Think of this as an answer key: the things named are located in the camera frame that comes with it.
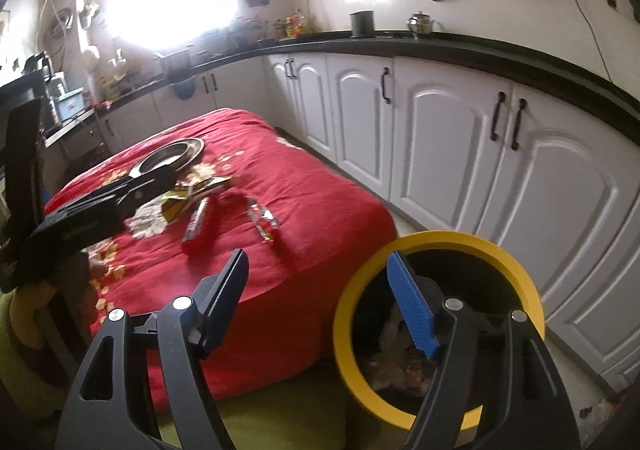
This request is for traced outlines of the left hand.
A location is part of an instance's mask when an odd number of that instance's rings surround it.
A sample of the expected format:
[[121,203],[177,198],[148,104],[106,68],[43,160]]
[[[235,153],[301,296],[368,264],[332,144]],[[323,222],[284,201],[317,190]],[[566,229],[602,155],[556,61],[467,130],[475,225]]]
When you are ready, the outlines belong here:
[[46,309],[51,299],[58,293],[70,292],[70,311],[90,326],[96,317],[98,291],[91,280],[99,280],[106,274],[107,266],[92,258],[84,251],[51,267],[47,277],[19,286],[10,301],[9,319],[18,341],[30,348],[40,350],[44,337],[36,324],[36,314]]

